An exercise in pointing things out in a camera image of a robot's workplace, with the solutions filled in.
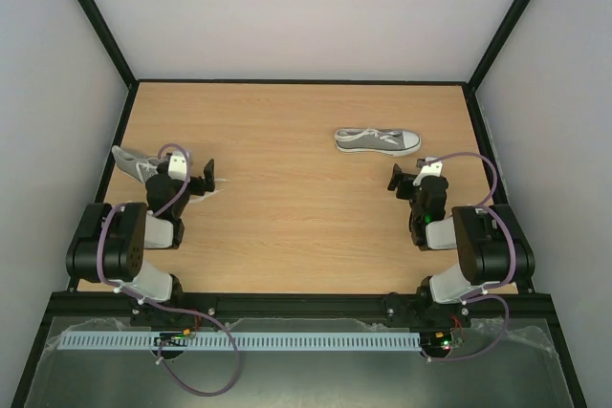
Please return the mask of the grey sneaker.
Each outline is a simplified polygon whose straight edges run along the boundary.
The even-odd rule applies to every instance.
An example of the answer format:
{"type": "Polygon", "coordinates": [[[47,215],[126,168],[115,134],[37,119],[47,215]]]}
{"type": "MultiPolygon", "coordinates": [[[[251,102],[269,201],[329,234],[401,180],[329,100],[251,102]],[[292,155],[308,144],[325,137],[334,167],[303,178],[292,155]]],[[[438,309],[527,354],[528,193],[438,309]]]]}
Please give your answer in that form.
{"type": "MultiPolygon", "coordinates": [[[[157,157],[145,155],[144,153],[137,151],[137,150],[123,149],[117,145],[114,145],[111,148],[111,153],[114,157],[115,164],[119,168],[119,170],[123,172],[124,174],[129,175],[130,177],[134,178],[135,180],[137,180],[138,182],[142,184],[146,184],[156,175],[159,175],[159,174],[168,175],[167,174],[168,157],[174,151],[165,153],[161,158],[157,158],[157,157]]],[[[191,176],[203,177],[203,175],[195,176],[195,172],[192,166],[193,166],[193,161],[191,161],[191,168],[190,168],[191,176]]],[[[215,194],[219,192],[220,192],[220,189],[218,189],[216,185],[214,191],[208,191],[204,197],[192,196],[189,202],[191,204],[199,203],[205,200],[207,195],[214,196],[215,194]]]]}

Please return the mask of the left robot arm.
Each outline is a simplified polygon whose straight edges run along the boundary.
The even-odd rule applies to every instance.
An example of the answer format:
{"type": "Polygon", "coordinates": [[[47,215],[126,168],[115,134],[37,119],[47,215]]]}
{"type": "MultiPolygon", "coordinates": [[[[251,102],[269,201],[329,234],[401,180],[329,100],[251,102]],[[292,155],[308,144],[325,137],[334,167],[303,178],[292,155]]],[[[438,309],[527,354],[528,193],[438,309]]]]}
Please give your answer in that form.
{"type": "Polygon", "coordinates": [[[178,277],[155,268],[145,253],[178,248],[187,204],[215,192],[214,160],[201,176],[187,172],[186,158],[175,151],[144,182],[144,203],[88,204],[66,255],[69,276],[104,284],[139,305],[180,308],[184,292],[178,277]]]}

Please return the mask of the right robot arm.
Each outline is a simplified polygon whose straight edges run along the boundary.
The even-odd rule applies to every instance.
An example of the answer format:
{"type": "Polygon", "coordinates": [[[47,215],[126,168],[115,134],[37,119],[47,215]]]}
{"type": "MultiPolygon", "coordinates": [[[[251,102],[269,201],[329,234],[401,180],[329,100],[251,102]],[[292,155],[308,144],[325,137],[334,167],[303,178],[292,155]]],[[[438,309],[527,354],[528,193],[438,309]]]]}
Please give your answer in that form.
{"type": "Polygon", "coordinates": [[[408,202],[407,228],[420,250],[451,250],[458,261],[428,276],[417,288],[417,312],[430,324],[440,322],[450,305],[491,289],[527,282],[535,273],[530,244],[507,204],[455,206],[446,214],[448,180],[442,164],[419,165],[412,174],[394,164],[387,189],[408,202]]]}

